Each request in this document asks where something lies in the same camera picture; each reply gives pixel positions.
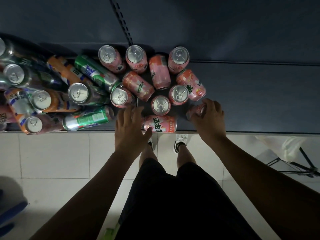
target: person's left hand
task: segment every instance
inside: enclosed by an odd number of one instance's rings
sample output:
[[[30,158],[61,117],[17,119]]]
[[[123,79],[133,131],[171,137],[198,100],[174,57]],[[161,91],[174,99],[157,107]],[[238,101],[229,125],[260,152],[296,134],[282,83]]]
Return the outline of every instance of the person's left hand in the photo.
[[[152,136],[152,128],[145,134],[141,131],[141,112],[143,107],[127,106],[118,112],[115,121],[114,148],[116,153],[131,160],[139,156]]]

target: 7up can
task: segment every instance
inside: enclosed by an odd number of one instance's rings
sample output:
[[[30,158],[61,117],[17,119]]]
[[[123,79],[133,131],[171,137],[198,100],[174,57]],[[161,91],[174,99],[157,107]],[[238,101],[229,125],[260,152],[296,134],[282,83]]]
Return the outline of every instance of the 7up can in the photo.
[[[206,89],[190,69],[185,69],[177,75],[177,84],[185,86],[189,91],[189,99],[198,101],[206,95]]]
[[[114,113],[109,106],[102,106],[95,109],[75,112],[66,116],[63,120],[63,127],[67,131],[77,131],[95,125],[108,123],[114,120]]]
[[[91,80],[109,93],[121,85],[120,80],[112,72],[86,55],[77,56],[74,66],[90,76]]]

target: shoe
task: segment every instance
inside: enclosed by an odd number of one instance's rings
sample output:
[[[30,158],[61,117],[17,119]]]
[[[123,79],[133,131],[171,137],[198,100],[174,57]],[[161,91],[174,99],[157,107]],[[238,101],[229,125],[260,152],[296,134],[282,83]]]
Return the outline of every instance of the shoe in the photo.
[[[148,140],[148,143],[151,146],[151,149],[153,151],[153,142],[152,142],[152,138],[150,137],[150,139]]]
[[[188,135],[187,134],[176,134],[176,141],[174,142],[173,151],[178,154],[179,149],[178,145],[179,143],[183,143],[187,145]]]

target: green can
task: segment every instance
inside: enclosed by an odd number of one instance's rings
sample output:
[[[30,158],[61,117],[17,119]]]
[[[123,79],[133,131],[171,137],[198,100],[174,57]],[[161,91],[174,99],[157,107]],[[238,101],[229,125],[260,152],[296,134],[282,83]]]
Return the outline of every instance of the green can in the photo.
[[[63,127],[67,131],[77,131],[84,128],[108,123],[114,120],[114,112],[109,106],[74,112],[63,119]]]
[[[121,85],[121,81],[116,75],[86,55],[77,56],[74,66],[90,76],[91,80],[109,93]]]

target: white tile floor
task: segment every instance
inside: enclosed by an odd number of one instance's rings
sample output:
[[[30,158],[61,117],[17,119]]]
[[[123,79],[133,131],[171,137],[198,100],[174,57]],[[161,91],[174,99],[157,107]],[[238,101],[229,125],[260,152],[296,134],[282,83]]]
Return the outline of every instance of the white tile floor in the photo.
[[[228,137],[263,162],[273,159],[268,148],[254,136],[229,135]],[[155,154],[166,171],[172,175],[177,173],[176,154],[173,152],[174,140],[175,135],[153,135],[156,144]],[[190,135],[187,147],[198,165],[219,182],[260,237],[279,239],[233,180],[217,155],[198,135]],[[308,139],[303,148],[315,166],[320,167],[318,158],[320,138]],[[29,202],[27,208],[14,218],[15,228],[2,239],[28,239],[96,175],[113,151],[112,133],[56,133],[40,136],[0,134],[0,189],[4,189],[6,193],[0,204],[0,213],[23,198]],[[286,165],[274,165],[274,167],[287,170]],[[138,160],[134,161],[125,175],[103,229],[114,227],[137,173]],[[320,192],[320,178],[303,176],[294,178]]]

